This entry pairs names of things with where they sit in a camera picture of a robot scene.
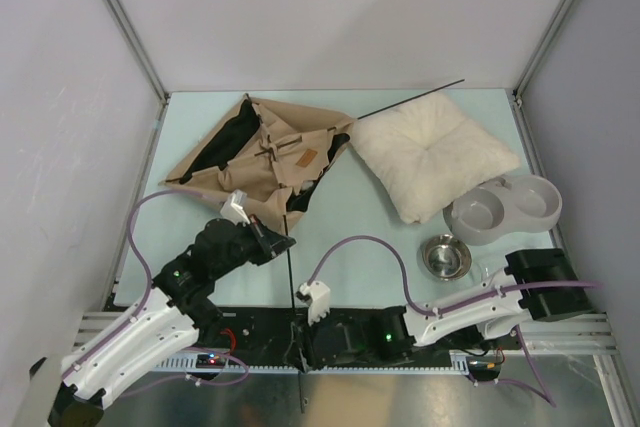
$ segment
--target red wire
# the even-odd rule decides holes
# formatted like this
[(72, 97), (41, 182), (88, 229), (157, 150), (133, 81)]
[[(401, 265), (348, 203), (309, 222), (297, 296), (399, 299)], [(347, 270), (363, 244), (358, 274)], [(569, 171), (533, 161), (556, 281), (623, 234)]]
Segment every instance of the red wire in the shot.
[(502, 356), (502, 360), (500, 362), (496, 362), (498, 365), (502, 365), (504, 364), (504, 361), (507, 360), (507, 358), (504, 355), (504, 351), (502, 350), (502, 347), (498, 347), (496, 350), (496, 354), (500, 352), (500, 355)]
[(230, 328), (227, 327), (226, 329), (223, 329), (220, 333), (222, 335), (227, 335), (227, 336), (229, 336), (229, 338), (231, 338), (231, 349), (229, 350), (229, 353), (231, 353), (234, 350), (236, 350), (236, 345), (237, 345), (238, 342), (236, 341), (236, 336), (233, 333), (233, 331)]

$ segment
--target stainless steel bowl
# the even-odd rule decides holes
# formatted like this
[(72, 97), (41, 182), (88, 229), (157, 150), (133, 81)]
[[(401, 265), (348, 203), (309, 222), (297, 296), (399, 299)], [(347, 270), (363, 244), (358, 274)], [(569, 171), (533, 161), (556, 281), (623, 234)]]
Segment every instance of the stainless steel bowl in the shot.
[(421, 248), (422, 260), (427, 270), (442, 280), (464, 277), (471, 268), (471, 252), (453, 235), (432, 237)]

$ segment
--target light blue floor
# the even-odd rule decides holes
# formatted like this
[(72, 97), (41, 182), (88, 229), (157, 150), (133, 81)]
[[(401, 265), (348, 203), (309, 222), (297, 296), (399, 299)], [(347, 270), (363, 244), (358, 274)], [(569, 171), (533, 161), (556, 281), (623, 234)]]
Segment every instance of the light blue floor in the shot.
[[(418, 91), (287, 91), (250, 92), (254, 97), (340, 110), (357, 117)], [(527, 173), (527, 162), (504, 90), (459, 89), (448, 95), (470, 117), (516, 152)], [(171, 97), (145, 195), (161, 190), (158, 183), (242, 96), (242, 92), (186, 92)], [(205, 223), (217, 214), (179, 195), (155, 199), (140, 212), (135, 238), (154, 273), (193, 242)], [(510, 234), (487, 246), (471, 247), (473, 266), (466, 277), (442, 282), (427, 273), (418, 257), (422, 242), (449, 232), (442, 215), (422, 225), (403, 224), (385, 189), (349, 148), (320, 182), (309, 211), (291, 235), (295, 285), (304, 282), (322, 255), (344, 237), (369, 234), (395, 246), (407, 265), (414, 300), (430, 301), (481, 279), (482, 272), (503, 267), (504, 256), (523, 248), (551, 246), (549, 234)], [(355, 242), (338, 250), (319, 279), (331, 288), (332, 306), (386, 307), (404, 304), (400, 271), (393, 256), (378, 244)], [(142, 268), (129, 251), (115, 302), (129, 305), (144, 288)], [(290, 305), (285, 256), (261, 267), (246, 265), (224, 277), (211, 297), (219, 305)]]

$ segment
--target black rod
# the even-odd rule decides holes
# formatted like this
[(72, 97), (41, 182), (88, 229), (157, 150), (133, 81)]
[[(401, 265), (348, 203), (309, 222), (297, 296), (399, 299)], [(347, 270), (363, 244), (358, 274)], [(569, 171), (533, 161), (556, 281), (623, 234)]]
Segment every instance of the black rod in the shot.
[(367, 117), (369, 117), (369, 116), (371, 116), (373, 114), (377, 114), (377, 113), (383, 112), (383, 111), (385, 111), (387, 109), (391, 109), (391, 108), (395, 107), (396, 105), (404, 104), (405, 102), (409, 102), (410, 100), (419, 99), (420, 97), (424, 97), (425, 95), (433, 94), (434, 92), (438, 92), (439, 90), (446, 89), (448, 87), (454, 86), (454, 85), (459, 84), (461, 82), (464, 82), (464, 79), (456, 80), (455, 82), (451, 82), (449, 84), (446, 84), (446, 85), (443, 85), (441, 87), (438, 87), (437, 89), (430, 90), (429, 92), (425, 92), (424, 94), (418, 94), (415, 97), (411, 97), (409, 99), (401, 100), (400, 102), (396, 102), (395, 104), (389, 105), (387, 107), (383, 107), (381, 109), (374, 110), (373, 112), (369, 112), (368, 114), (364, 114), (364, 115), (358, 117), (358, 120), (362, 120), (362, 119), (367, 118)]

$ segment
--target white fluffy pillow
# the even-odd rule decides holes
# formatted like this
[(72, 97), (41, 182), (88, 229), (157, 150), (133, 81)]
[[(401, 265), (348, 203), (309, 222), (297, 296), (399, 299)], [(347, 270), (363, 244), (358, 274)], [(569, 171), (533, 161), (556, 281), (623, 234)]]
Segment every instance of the white fluffy pillow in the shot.
[(356, 122), (351, 143), (407, 224), (426, 222), (517, 155), (435, 92)]

